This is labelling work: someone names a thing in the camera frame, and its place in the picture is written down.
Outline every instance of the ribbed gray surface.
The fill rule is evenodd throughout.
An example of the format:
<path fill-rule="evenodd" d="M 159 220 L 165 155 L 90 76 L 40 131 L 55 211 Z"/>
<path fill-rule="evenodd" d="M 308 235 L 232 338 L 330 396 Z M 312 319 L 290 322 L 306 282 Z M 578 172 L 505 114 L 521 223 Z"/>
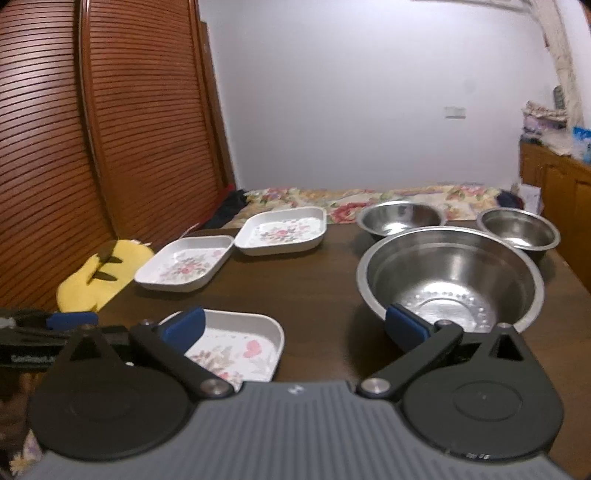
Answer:
<path fill-rule="evenodd" d="M 175 438 L 144 455 L 82 463 L 49 453 L 26 480 L 565 480 L 542 456 L 512 465 L 448 457 L 412 435 L 384 401 L 345 382 L 250 383 L 203 403 Z"/>

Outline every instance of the bowl rim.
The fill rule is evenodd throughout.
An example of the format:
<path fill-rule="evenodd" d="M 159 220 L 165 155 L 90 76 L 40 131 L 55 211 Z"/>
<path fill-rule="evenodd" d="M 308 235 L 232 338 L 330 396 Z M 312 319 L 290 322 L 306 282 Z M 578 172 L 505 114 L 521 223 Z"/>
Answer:
<path fill-rule="evenodd" d="M 536 213 L 531 213 L 531 212 L 528 212 L 527 210 L 522 210 L 519 208 L 494 207 L 494 208 L 489 208 L 488 210 L 484 210 L 483 212 L 479 213 L 478 216 L 476 217 L 476 224 L 477 224 L 478 228 L 481 231 L 489 233 L 489 234 L 501 239 L 506 244 L 508 244 L 509 242 L 504 240 L 503 237 L 494 233 L 492 230 L 488 229 L 486 227 L 486 225 L 484 224 L 484 217 L 488 213 L 498 212 L 498 211 L 515 212 L 515 213 L 519 213 L 524 216 L 529 216 L 529 217 L 535 218 L 537 220 L 540 220 L 543 224 L 545 224 L 552 231 L 552 235 L 554 237 L 554 240 L 552 242 L 550 242 L 547 245 L 542 245 L 540 247 L 522 247 L 520 245 L 511 244 L 512 247 L 518 248 L 520 250 L 526 250 L 528 252 L 545 252 L 546 250 L 552 250 L 553 248 L 556 248 L 560 244 L 560 241 L 561 241 L 560 231 L 556 228 L 556 226 L 552 222 L 550 222 L 548 219 L 542 217 L 541 215 L 538 215 Z"/>
<path fill-rule="evenodd" d="M 466 232 L 471 233 L 472 235 L 483 236 L 490 240 L 493 240 L 503 247 L 508 248 L 511 250 L 515 255 L 517 255 L 524 263 L 525 266 L 530 271 L 532 279 L 534 281 L 534 298 L 531 301 L 530 308 L 525 312 L 524 315 L 521 316 L 519 320 L 517 320 L 513 327 L 517 332 L 523 332 L 527 327 L 529 327 L 534 320 L 540 315 L 540 311 L 542 310 L 542 306 L 544 304 L 544 280 L 542 275 L 535 265 L 534 261 L 524 252 L 518 250 L 517 248 L 513 247 L 512 245 L 507 244 L 506 242 L 501 241 L 497 236 L 491 235 L 487 232 L 482 232 L 474 228 L 462 227 L 462 226 L 425 226 L 419 228 L 412 228 L 410 230 L 404 230 L 402 232 L 396 233 L 395 235 L 387 236 L 386 238 L 376 242 L 368 250 L 363 254 L 361 260 L 359 260 L 359 264 L 357 265 L 357 272 L 356 272 L 356 279 L 357 279 L 357 288 L 359 293 L 361 294 L 364 302 L 366 305 L 373 310 L 373 312 L 382 320 L 385 319 L 386 316 L 386 309 L 382 307 L 380 302 L 376 300 L 374 295 L 369 288 L 369 283 L 367 280 L 367 269 L 369 266 L 369 262 L 373 258 L 374 254 L 381 249 L 384 245 L 389 242 L 392 242 L 404 235 L 414 235 L 422 231 L 455 231 L 455 232 Z"/>
<path fill-rule="evenodd" d="M 437 216 L 439 217 L 439 225 L 429 225 L 429 226 L 443 226 L 447 222 L 447 217 L 446 217 L 445 213 L 443 212 L 443 210 L 441 210 L 440 208 L 435 207 L 429 203 L 412 202 L 410 200 L 389 200 L 387 202 L 373 203 L 371 205 L 367 205 L 367 207 L 364 207 L 357 214 L 357 218 L 356 218 L 357 225 L 359 226 L 359 228 L 365 230 L 368 233 L 371 233 L 372 235 L 377 235 L 377 236 L 380 236 L 383 238 L 387 238 L 389 236 L 392 236 L 392 235 L 384 235 L 382 232 L 378 232 L 376 230 L 373 230 L 373 229 L 369 228 L 367 225 L 365 225 L 363 222 L 363 219 L 366 217 L 366 215 L 371 210 L 373 210 L 374 208 L 377 208 L 379 206 L 383 206 L 383 205 L 417 205 L 417 206 L 427 207 L 430 210 L 432 210 L 433 212 L 435 212 L 437 214 Z M 415 228 L 424 228 L 424 227 L 416 226 L 416 227 L 407 228 L 403 231 L 414 230 Z"/>

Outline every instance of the floral tablecloth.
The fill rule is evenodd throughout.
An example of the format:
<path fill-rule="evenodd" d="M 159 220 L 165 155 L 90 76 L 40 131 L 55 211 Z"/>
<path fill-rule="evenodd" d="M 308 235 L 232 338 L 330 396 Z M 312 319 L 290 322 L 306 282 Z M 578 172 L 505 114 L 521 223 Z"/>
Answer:
<path fill-rule="evenodd" d="M 264 189 L 248 192 L 248 205 L 224 228 L 240 228 L 251 216 L 270 210 L 318 206 L 326 209 L 329 223 L 354 223 L 357 213 L 367 205 L 388 200 L 412 200 L 443 210 L 448 220 L 474 220 L 476 215 L 497 206 L 501 191 L 480 184 L 435 185 L 388 190 L 301 190 Z"/>

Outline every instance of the stainless steel bowl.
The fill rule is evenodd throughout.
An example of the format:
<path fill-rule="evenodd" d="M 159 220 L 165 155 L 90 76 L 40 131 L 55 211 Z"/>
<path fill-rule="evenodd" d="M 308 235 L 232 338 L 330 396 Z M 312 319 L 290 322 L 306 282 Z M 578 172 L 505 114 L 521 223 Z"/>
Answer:
<path fill-rule="evenodd" d="M 445 225 L 443 212 L 426 203 L 395 200 L 370 205 L 359 212 L 357 224 L 376 240 L 421 226 Z"/>
<path fill-rule="evenodd" d="M 382 320 L 401 303 L 430 323 L 449 319 L 467 332 L 507 322 L 518 332 L 538 316 L 544 282 L 533 261 L 495 236 L 432 226 L 387 237 L 357 267 L 365 303 Z"/>
<path fill-rule="evenodd" d="M 534 262 L 560 243 L 560 232 L 548 220 L 516 208 L 491 208 L 476 218 L 478 228 L 527 253 Z"/>

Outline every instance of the white square dish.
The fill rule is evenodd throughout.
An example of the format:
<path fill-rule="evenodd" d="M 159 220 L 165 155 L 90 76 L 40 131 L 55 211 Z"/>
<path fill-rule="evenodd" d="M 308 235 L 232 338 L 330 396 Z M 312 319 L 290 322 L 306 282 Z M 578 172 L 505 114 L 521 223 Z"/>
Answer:
<path fill-rule="evenodd" d="M 236 391 L 245 381 L 270 382 L 285 344 L 281 325 L 254 313 L 203 311 L 205 332 L 185 356 L 231 383 Z"/>
<path fill-rule="evenodd" d="M 316 247 L 325 233 L 326 211 L 320 207 L 299 207 L 249 218 L 234 242 L 246 255 L 285 254 Z"/>
<path fill-rule="evenodd" d="M 193 291 L 209 282 L 232 251 L 227 235 L 191 236 L 169 243 L 135 273 L 149 290 Z"/>

